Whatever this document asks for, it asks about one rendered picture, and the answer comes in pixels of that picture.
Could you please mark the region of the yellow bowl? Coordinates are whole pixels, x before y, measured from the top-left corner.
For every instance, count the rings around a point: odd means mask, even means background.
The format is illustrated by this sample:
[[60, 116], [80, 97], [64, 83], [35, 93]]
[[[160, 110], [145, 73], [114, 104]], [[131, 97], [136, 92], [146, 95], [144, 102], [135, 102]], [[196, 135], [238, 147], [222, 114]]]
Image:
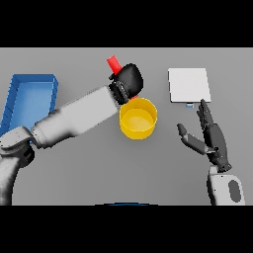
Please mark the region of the yellow bowl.
[[133, 140], [143, 140], [152, 135], [158, 120], [158, 111], [148, 99], [137, 97], [122, 105], [119, 125], [122, 133]]

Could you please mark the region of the dark left robot hand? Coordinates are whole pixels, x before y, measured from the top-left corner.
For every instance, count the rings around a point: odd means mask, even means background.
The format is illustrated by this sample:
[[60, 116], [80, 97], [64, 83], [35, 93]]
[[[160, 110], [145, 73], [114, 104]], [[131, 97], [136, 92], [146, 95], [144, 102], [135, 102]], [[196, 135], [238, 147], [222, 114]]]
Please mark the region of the dark left robot hand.
[[129, 63], [118, 74], [110, 76], [109, 88], [119, 105], [126, 104], [129, 99], [138, 95], [143, 88], [143, 78], [137, 66]]

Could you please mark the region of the blue tray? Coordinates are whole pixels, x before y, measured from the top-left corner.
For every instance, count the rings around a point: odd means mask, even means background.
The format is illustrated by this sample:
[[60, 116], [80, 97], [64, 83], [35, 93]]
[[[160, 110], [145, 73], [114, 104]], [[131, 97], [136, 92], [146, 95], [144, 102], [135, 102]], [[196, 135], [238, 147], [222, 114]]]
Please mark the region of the blue tray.
[[47, 146], [49, 114], [54, 110], [58, 82], [54, 74], [13, 74], [0, 123], [0, 148], [30, 141]]

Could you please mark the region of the dark right robot hand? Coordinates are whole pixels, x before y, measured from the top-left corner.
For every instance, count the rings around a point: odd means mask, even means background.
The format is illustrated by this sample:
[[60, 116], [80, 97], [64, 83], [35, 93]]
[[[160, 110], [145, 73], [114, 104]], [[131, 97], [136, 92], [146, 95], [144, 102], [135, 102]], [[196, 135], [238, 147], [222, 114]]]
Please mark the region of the dark right robot hand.
[[189, 148], [206, 155], [219, 173], [229, 171], [232, 166], [228, 162], [227, 146], [224, 135], [218, 124], [213, 121], [211, 110], [204, 99], [201, 99], [197, 115], [200, 120], [204, 140], [189, 134], [182, 124], [177, 124], [182, 142]]

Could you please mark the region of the red beaker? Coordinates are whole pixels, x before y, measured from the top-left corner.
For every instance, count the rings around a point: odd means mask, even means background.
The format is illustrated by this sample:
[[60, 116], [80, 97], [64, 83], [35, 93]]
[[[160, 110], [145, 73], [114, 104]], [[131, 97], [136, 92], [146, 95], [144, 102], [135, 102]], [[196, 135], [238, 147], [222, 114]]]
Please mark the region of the red beaker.
[[122, 66], [119, 63], [118, 59], [114, 55], [111, 55], [110, 57], [107, 58], [107, 62], [109, 64], [110, 68], [113, 71], [113, 73], [109, 77], [109, 79], [113, 80], [117, 84], [117, 86], [119, 87], [119, 90], [121, 91], [122, 96], [124, 97], [124, 99], [126, 101], [128, 101], [128, 100], [132, 100], [132, 99], [137, 98], [138, 95], [129, 96], [127, 94], [127, 86], [122, 81], [116, 79], [117, 74], [122, 70]]

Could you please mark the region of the pale square measuring scale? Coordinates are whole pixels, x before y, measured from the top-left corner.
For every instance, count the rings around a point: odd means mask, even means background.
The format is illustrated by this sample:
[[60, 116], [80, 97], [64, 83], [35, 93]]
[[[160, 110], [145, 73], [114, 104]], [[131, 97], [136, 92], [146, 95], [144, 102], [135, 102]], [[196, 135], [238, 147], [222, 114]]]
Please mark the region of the pale square measuring scale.
[[211, 102], [208, 74], [204, 68], [169, 68], [168, 83], [172, 103]]

